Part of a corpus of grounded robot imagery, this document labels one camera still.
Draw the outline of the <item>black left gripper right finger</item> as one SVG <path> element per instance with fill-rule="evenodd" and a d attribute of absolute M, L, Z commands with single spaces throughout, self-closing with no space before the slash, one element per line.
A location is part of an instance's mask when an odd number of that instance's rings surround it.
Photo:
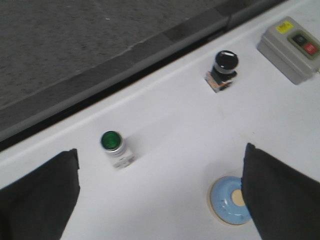
<path fill-rule="evenodd" d="M 320 238 L 320 183 L 246 145 L 242 196 L 263 240 Z"/>

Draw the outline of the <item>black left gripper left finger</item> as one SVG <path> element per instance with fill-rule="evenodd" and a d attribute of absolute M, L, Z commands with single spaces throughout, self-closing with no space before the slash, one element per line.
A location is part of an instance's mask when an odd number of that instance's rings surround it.
<path fill-rule="evenodd" d="M 76 149 L 63 151 L 0 190 L 2 240 L 59 240 L 77 204 Z"/>

